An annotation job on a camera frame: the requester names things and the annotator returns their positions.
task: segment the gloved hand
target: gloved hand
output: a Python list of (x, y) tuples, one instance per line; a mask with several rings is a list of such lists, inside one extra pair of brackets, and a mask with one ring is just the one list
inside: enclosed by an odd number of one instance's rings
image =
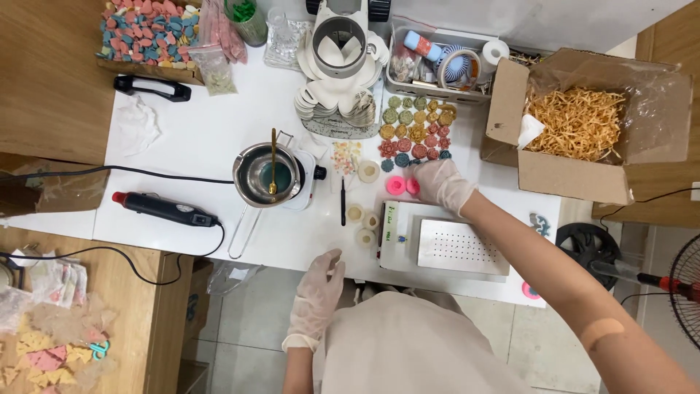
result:
[(471, 197), (477, 184), (462, 178), (452, 159), (432, 160), (418, 165), (413, 172), (421, 185), (421, 201), (437, 203), (455, 215)]
[[(297, 286), (287, 338), (282, 342), (283, 351), (287, 348), (316, 351), (319, 347), (321, 335), (330, 324), (343, 291), (345, 263), (338, 262), (341, 253), (340, 249), (334, 249), (318, 256), (304, 274)], [(327, 272), (334, 268), (333, 277), (326, 279)]]

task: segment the beige shirt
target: beige shirt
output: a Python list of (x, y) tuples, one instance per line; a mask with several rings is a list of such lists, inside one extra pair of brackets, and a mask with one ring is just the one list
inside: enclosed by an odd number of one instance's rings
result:
[(336, 311), (314, 382), (323, 394), (534, 393), (469, 319), (396, 292)]

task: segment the electrical outlet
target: electrical outlet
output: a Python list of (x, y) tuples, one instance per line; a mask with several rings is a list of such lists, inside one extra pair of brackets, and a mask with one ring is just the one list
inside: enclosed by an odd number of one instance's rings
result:
[[(693, 186), (691, 186), (691, 187), (700, 188), (700, 182), (693, 182)], [(700, 190), (691, 190), (690, 191), (690, 200), (691, 201), (700, 201)]]

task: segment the person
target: person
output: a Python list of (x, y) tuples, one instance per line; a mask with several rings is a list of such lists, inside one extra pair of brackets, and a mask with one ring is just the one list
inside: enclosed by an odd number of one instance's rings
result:
[[(423, 202), (468, 219), (566, 321), (610, 393), (700, 393), (596, 279), (486, 199), (452, 160), (418, 165), (414, 176)], [(317, 257), (297, 288), (282, 345), (283, 394), (310, 394), (314, 385), (324, 394), (534, 393), (461, 311), (397, 291), (336, 311), (340, 255)]]

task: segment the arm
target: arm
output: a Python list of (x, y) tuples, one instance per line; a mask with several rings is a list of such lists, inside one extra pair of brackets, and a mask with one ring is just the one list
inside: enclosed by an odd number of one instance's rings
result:
[[(345, 263), (338, 261), (341, 253), (334, 249), (315, 258), (297, 286), (289, 330), (282, 342), (282, 350), (287, 353), (282, 394), (314, 394), (314, 352), (343, 291)], [(331, 270), (333, 275), (328, 280)]]
[(420, 165), (414, 176), (421, 185), (421, 200), (439, 203), (469, 219), (577, 337), (601, 319), (622, 324), (622, 333), (602, 335), (588, 349), (611, 393), (700, 393), (683, 369), (597, 280), (476, 191), (476, 185), (462, 179), (452, 161)]
[(287, 372), (284, 374), (282, 394), (314, 394), (310, 348), (287, 349)]

